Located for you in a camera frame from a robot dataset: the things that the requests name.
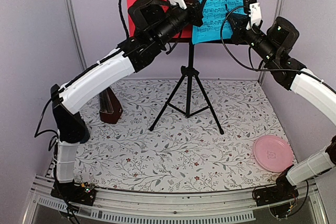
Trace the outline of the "black music stand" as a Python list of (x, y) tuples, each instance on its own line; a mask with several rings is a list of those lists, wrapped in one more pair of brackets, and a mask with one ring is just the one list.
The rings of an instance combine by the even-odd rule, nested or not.
[[(159, 114), (157, 115), (156, 119), (154, 120), (153, 124), (150, 126), (149, 130), (153, 131), (155, 126), (157, 125), (157, 123), (159, 122), (161, 116), (163, 115), (163, 113), (165, 112), (165, 110), (167, 109), (167, 107), (172, 108), (175, 111), (180, 112), (182, 115), (184, 115), (186, 118), (190, 118), (196, 114), (199, 114), (205, 110), (210, 110), (211, 114), (213, 116), (213, 119), (215, 120), (215, 123), (219, 129), (220, 134), (223, 134), (224, 131), (220, 125), (220, 122), (218, 120), (218, 117), (214, 111), (213, 106), (211, 105), (211, 102), (209, 100), (209, 97), (201, 83), (201, 80), (199, 79), (199, 72), (194, 68), (194, 49), (195, 49), (195, 44), (192, 43), (192, 37), (190, 39), (187, 40), (187, 42), (189, 43), (189, 49), (188, 49), (188, 65), (187, 66), (181, 66), (181, 77), (178, 80), (176, 86), (174, 87), (172, 93), (170, 94), (170, 96), (168, 97), (167, 101), (165, 102), (163, 108), (161, 109), (161, 111), (159, 112)], [(207, 43), (215, 43), (215, 42), (219, 42), (219, 40), (214, 40), (214, 41), (208, 41)], [(185, 109), (180, 109), (179, 107), (175, 106), (172, 104), (172, 100), (175, 96), (175, 94), (177, 93), (179, 87), (181, 86), (181, 84), (183, 83), (183, 81), (186, 80), (187, 81), (187, 86), (186, 86), (186, 104), (185, 104)], [(192, 84), (193, 84), (193, 80), (195, 80), (198, 84), (198, 87), (207, 103), (207, 106), (195, 111), (195, 112), (191, 112), (191, 98), (192, 98)]]

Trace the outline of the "brown wooden metronome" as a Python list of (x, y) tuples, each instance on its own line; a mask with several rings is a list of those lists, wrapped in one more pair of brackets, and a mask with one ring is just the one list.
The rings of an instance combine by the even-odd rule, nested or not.
[(100, 120), (108, 124), (116, 124), (123, 112), (121, 103), (110, 87), (99, 94)]

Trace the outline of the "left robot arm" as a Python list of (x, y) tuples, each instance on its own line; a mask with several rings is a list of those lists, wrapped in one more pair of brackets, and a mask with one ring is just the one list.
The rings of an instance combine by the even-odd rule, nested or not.
[(206, 0), (136, 0), (128, 10), (135, 25), (134, 35), (68, 83), (51, 88), (49, 102), (57, 124), (53, 197), (92, 205), (96, 195), (93, 187), (76, 186), (73, 179), (77, 148), (89, 139), (80, 109), (113, 83), (151, 64), (187, 25), (201, 26), (205, 3)]

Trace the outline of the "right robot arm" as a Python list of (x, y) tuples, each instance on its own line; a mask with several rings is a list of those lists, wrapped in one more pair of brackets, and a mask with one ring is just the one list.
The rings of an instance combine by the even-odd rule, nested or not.
[[(335, 90), (317, 78), (300, 61), (289, 53), (296, 43), (299, 32), (283, 17), (277, 17), (266, 33), (259, 23), (251, 21), (252, 15), (230, 11), (225, 20), (232, 29), (234, 44), (248, 44), (265, 63), (275, 81), (287, 90), (300, 95), (335, 122)], [(335, 167), (335, 138), (322, 150), (304, 161), (286, 168), (276, 179), (271, 196), (276, 201), (284, 200), (301, 182), (324, 174)]]

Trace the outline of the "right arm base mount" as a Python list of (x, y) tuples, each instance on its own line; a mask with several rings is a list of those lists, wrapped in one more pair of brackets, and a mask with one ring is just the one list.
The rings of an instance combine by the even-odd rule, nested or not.
[(276, 219), (286, 219), (292, 213), (297, 204), (299, 193), (295, 187), (284, 187), (273, 185), (255, 187), (252, 192), (252, 198), (257, 206), (271, 205), (275, 203), (284, 204), (269, 207), (269, 211)]

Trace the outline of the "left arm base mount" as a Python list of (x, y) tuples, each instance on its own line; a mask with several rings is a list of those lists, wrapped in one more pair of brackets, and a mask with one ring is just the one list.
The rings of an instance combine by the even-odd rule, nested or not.
[(50, 195), (62, 199), (66, 202), (74, 202), (86, 206), (93, 206), (97, 191), (93, 184), (84, 183), (76, 185), (74, 181), (70, 183), (54, 182)]

